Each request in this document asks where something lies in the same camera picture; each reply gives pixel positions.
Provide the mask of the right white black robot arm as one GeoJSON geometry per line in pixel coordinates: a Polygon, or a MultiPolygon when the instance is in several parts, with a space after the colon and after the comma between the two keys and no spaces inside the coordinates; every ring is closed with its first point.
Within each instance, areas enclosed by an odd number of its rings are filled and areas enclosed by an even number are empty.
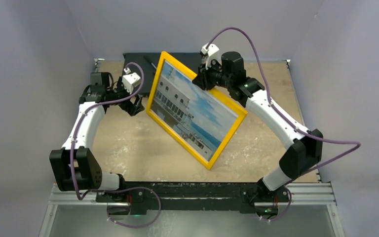
{"type": "Polygon", "coordinates": [[[269,201],[277,189],[299,178],[321,161],[323,134],[309,130],[289,116],[273,100],[255,78],[246,75],[242,56],[226,52],[218,61],[215,53],[201,51],[201,64],[192,83],[202,90],[219,86],[227,89],[231,98],[257,115],[279,138],[286,152],[278,166],[258,181],[257,194],[269,201]]]}

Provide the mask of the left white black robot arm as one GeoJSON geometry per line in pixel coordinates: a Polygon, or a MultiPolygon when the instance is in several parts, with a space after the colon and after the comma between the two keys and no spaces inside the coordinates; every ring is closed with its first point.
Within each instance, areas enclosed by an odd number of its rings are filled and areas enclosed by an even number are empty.
{"type": "Polygon", "coordinates": [[[103,172],[91,148],[97,129],[110,106],[120,106],[130,116],[141,112],[144,76],[126,72],[116,83],[109,72],[93,72],[79,98],[78,115],[67,140],[58,150],[52,150],[49,161],[59,190],[108,191],[116,202],[127,197],[121,174],[103,172]]]}

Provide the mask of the sky building photo print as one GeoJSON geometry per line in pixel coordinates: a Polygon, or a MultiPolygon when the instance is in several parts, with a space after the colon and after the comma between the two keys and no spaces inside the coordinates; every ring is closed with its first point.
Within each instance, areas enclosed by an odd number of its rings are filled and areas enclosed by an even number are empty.
{"type": "Polygon", "coordinates": [[[238,118],[168,61],[160,71],[151,110],[207,162],[238,118]]]}

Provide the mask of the yellow wooden picture frame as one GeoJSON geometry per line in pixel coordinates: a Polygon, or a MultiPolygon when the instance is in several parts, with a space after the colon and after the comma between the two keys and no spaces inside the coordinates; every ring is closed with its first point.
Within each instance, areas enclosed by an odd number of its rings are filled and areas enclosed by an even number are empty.
{"type": "Polygon", "coordinates": [[[176,67],[179,71],[183,72],[186,76],[188,76],[191,80],[193,80],[196,77],[196,73],[185,66],[182,62],[180,62],[178,59],[174,58],[171,54],[169,54],[166,51],[161,52],[159,62],[157,65],[156,73],[154,75],[153,83],[151,92],[149,95],[148,100],[148,107],[146,109],[147,114],[156,122],[158,123],[172,138],[174,138],[185,150],[187,150],[194,158],[196,158],[206,169],[210,170],[214,163],[217,161],[229,141],[232,139],[233,135],[239,128],[239,126],[242,124],[243,120],[247,116],[247,111],[239,104],[234,102],[231,98],[223,94],[221,91],[219,91],[216,88],[213,88],[212,90],[207,90],[207,92],[211,93],[215,98],[217,98],[219,101],[221,101],[223,104],[228,106],[230,109],[232,109],[234,112],[238,114],[238,118],[234,122],[231,129],[228,131],[228,134],[225,136],[223,142],[219,145],[218,150],[216,153],[214,153],[212,159],[210,162],[205,161],[201,156],[199,156],[196,151],[189,147],[187,144],[185,144],[184,140],[178,136],[177,133],[175,133],[171,128],[167,126],[167,124],[162,121],[152,110],[152,101],[154,97],[154,93],[156,90],[156,85],[158,82],[158,79],[160,77],[160,71],[162,69],[164,61],[168,61],[171,65],[176,67]]]}

